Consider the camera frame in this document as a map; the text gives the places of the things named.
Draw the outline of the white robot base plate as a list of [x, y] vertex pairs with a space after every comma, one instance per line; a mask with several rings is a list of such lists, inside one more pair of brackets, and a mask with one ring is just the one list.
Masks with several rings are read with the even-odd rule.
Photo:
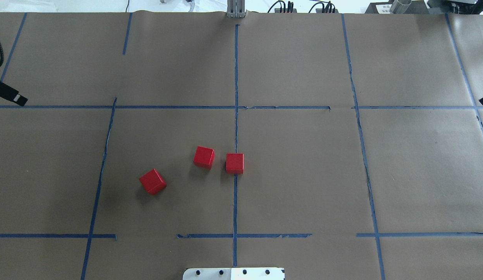
[[285, 280], [284, 268], [191, 268], [183, 273], [183, 280]]

